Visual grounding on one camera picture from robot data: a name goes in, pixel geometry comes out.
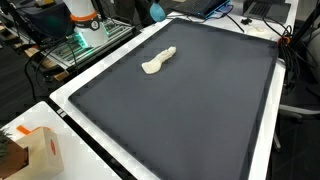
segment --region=metal rack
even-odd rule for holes
[[[72,38],[67,41],[69,46],[71,46],[72,51],[75,54],[76,62],[73,57],[72,51],[69,48],[67,43],[63,43],[58,47],[55,47],[49,55],[48,58],[54,61],[56,64],[61,66],[66,71],[70,72],[74,69],[75,65],[77,68],[82,67],[86,63],[95,59],[97,56],[102,53],[110,50],[115,45],[119,44],[121,41],[129,38],[133,35],[133,26],[129,26],[128,24],[124,24],[120,21],[116,20],[106,20],[104,21],[104,25],[106,30],[109,32],[109,41],[99,47],[95,48],[82,48],[79,45],[79,42]],[[51,50],[48,49],[43,54],[47,55]]]

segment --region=red logo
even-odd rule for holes
[[[52,141],[52,139],[51,139],[51,151],[52,151],[53,155],[56,155],[56,147],[55,147],[54,142]]]

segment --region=white table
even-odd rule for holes
[[[287,25],[294,26],[295,16],[298,7],[298,0],[287,0],[291,3],[291,10],[289,12]],[[233,2],[234,11],[230,16],[240,24],[241,19],[244,19],[242,14],[241,2]],[[155,32],[168,24],[171,20],[166,19],[161,23],[157,23],[142,31],[140,35],[132,39],[130,42],[117,49],[97,64],[74,78],[72,81],[62,86],[60,89],[50,95],[50,98],[58,104],[72,119],[76,121],[86,132],[88,132],[98,143],[101,144],[114,158],[116,158],[128,171],[130,171],[136,178],[150,180],[158,179],[153,173],[151,173],[146,167],[138,162],[133,156],[128,154],[122,147],[112,140],[107,134],[94,125],[85,115],[83,115],[74,105],[70,103],[68,97],[89,82],[91,79],[99,75],[102,71],[107,69],[113,63],[118,61],[124,55],[129,53],[147,38],[152,36]],[[219,20],[208,20],[204,24],[227,29],[242,33],[239,28],[228,18]],[[272,31],[268,30],[268,27],[262,21],[253,20],[251,26],[262,27],[265,29],[264,33],[252,33],[250,29],[253,27],[241,25],[246,34],[276,41],[279,37]],[[283,32],[280,25],[271,23],[277,31]],[[277,61],[275,71],[272,77],[272,82],[266,101],[264,114],[260,126],[260,132],[257,139],[255,152],[253,155],[253,161],[251,165],[250,180],[263,180],[266,177],[268,168],[269,156],[271,152],[273,134],[276,124],[276,118],[278,113],[278,107],[280,103],[281,91],[283,86],[283,80],[285,76],[285,67],[281,60]]]
[[[46,126],[58,135],[64,171],[53,180],[88,180],[121,178],[45,103],[40,102],[4,126],[11,138],[17,140],[24,135],[16,130],[23,125],[29,130]]]

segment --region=white object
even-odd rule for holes
[[[171,58],[176,53],[176,47],[170,47],[159,53],[155,58],[149,62],[142,63],[142,69],[147,74],[154,74],[161,69],[162,63]]]
[[[63,0],[67,5],[70,12],[77,17],[85,17],[95,12],[93,8],[91,0]],[[87,43],[87,47],[97,47],[109,40],[107,35],[107,31],[100,21],[93,21],[91,26],[94,27],[95,30],[91,28],[79,28],[75,27],[74,31],[81,34],[84,40]]]
[[[264,32],[264,29],[262,27],[257,27],[256,30],[259,32]]]
[[[294,26],[294,20],[297,13],[298,0],[287,0],[287,3],[291,3],[291,9],[286,25]],[[240,23],[241,19],[245,19],[242,14],[242,4],[233,1],[234,9],[229,14],[236,22]],[[179,13],[173,12],[169,16],[179,15]],[[96,63],[85,72],[69,81],[60,89],[50,95],[50,98],[64,109],[68,115],[75,120],[81,127],[83,127],[91,136],[95,139],[113,156],[115,157],[128,171],[130,171],[139,180],[152,180],[158,179],[151,171],[144,167],[139,161],[137,161],[132,155],[127,153],[121,146],[112,140],[110,136],[100,130],[92,121],[90,121],[84,114],[82,114],[71,102],[68,97],[77,91],[80,87],[87,82],[95,78],[105,69],[117,62],[120,58],[132,51],[135,47],[141,44],[143,41],[151,37],[154,33],[160,30],[163,26],[168,24],[171,20],[166,19],[161,23],[157,23],[153,26],[145,28],[141,34],[137,37],[109,54],[107,57]],[[210,19],[204,23],[208,26],[214,26],[221,29],[226,29],[238,33],[242,33],[239,28],[227,17],[222,19]],[[253,20],[253,24],[257,24],[257,27],[268,27],[263,21]],[[271,23],[271,26],[278,31],[283,31],[280,25]],[[250,26],[241,26],[245,30],[251,28]],[[271,39],[276,41],[278,35],[272,33],[266,36],[265,33],[257,34],[256,37],[263,39]],[[251,170],[249,174],[249,180],[265,180],[266,172],[269,162],[269,156],[271,151],[271,145],[273,140],[273,134],[276,124],[276,117],[278,107],[280,103],[282,85],[285,75],[285,67],[281,60],[278,60],[275,65],[272,81],[270,84],[270,90],[268,93],[264,114],[262,116],[262,122],[257,139],[256,148],[254,151]]]
[[[121,180],[45,102],[36,104],[3,128],[17,140],[24,136],[16,130],[19,125],[29,130],[45,126],[57,134],[64,171],[52,180]]]

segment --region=black mat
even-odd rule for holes
[[[70,100],[161,179],[246,179],[276,57],[269,41],[173,20]]]

